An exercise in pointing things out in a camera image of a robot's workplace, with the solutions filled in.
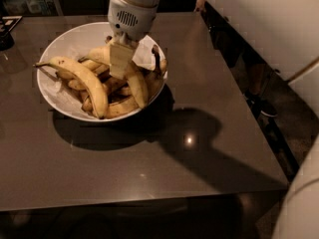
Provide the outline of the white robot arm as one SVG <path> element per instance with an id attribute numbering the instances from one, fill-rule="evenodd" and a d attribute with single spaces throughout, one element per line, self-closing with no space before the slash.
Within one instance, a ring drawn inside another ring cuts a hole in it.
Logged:
<path id="1" fill-rule="evenodd" d="M 132 40 L 160 0 L 110 0 L 109 21 Z M 319 0 L 206 0 L 319 117 Z M 285 196 L 271 239 L 319 239 L 319 136 Z"/>

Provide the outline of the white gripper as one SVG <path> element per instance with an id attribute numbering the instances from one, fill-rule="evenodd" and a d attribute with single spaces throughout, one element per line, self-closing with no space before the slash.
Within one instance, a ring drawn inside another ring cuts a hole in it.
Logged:
<path id="1" fill-rule="evenodd" d="M 115 40 L 110 45 L 110 74 L 122 80 L 136 49 L 127 46 L 139 42 L 150 31 L 157 8 L 136 5 L 127 0 L 110 0 L 108 19 Z"/>

